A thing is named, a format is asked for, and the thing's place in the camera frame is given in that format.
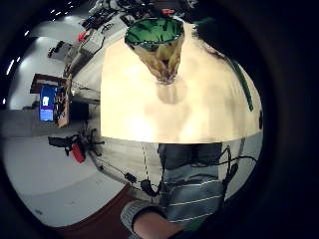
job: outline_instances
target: chair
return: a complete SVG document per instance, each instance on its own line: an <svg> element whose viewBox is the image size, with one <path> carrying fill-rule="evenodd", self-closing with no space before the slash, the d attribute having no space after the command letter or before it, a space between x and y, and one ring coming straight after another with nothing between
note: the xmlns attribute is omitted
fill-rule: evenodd
<svg viewBox="0 0 319 239"><path fill-rule="evenodd" d="M94 141L94 132L97 129L94 128L90 133L86 133L85 130L80 131L78 134L74 134L70 137L48 137L49 144L57 147L63 147L67 156L71 151L78 162L83 162L86 158L86 152L92 151L96 156L102 154L97 151L97 144L104 144L104 141Z"/></svg>

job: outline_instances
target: green cable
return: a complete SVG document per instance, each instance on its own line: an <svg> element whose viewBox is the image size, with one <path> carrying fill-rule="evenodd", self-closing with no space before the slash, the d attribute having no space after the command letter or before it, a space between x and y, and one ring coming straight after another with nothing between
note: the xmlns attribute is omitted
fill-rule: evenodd
<svg viewBox="0 0 319 239"><path fill-rule="evenodd" d="M230 67L232 68L232 70L234 71L234 73L236 74L237 78L239 79L239 82L242 86L242 89L246 95L246 99L249 105L249 109L252 112L253 111L253 105L252 105L252 99L251 99L251 94L250 94L250 90L249 87L247 85L246 79L243 76L238 63L235 60L231 60L229 58L226 58L226 61L228 62L228 64L230 65Z"/></svg>

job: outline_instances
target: monitor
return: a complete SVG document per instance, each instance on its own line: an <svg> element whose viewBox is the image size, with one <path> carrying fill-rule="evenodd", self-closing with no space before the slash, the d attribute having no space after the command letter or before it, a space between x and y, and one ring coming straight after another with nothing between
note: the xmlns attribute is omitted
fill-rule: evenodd
<svg viewBox="0 0 319 239"><path fill-rule="evenodd" d="M40 121L53 121L54 98L58 88L43 86L40 93L39 117Z"/></svg>

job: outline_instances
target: table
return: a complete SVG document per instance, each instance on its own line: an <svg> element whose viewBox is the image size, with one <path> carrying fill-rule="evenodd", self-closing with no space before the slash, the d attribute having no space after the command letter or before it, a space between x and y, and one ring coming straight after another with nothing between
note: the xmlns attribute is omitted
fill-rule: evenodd
<svg viewBox="0 0 319 239"><path fill-rule="evenodd" d="M174 84L157 83L124 39L105 52L101 82L102 136L165 143L208 143L261 131L258 91L240 67L253 111L229 64L214 57L183 24L185 40Z"/></svg>
<svg viewBox="0 0 319 239"><path fill-rule="evenodd" d="M94 104L99 105L99 100L92 100L87 98L82 98L78 96L73 96L71 93L72 87L72 75L70 75L65 82L65 93L61 96L61 101L63 101L63 108L58 114L57 125L58 127L63 127L69 124L70 121L70 104L74 103L84 103L84 104Z"/></svg>

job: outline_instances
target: ceiling light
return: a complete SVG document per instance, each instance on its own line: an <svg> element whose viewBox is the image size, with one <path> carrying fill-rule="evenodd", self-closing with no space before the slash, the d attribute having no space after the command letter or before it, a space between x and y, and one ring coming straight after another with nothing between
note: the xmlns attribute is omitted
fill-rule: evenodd
<svg viewBox="0 0 319 239"><path fill-rule="evenodd" d="M11 61L10 65L9 65L9 67L8 67L7 76L8 76L9 73L10 73L10 70L11 70L11 68L12 68L13 63L14 63L14 60Z"/></svg>

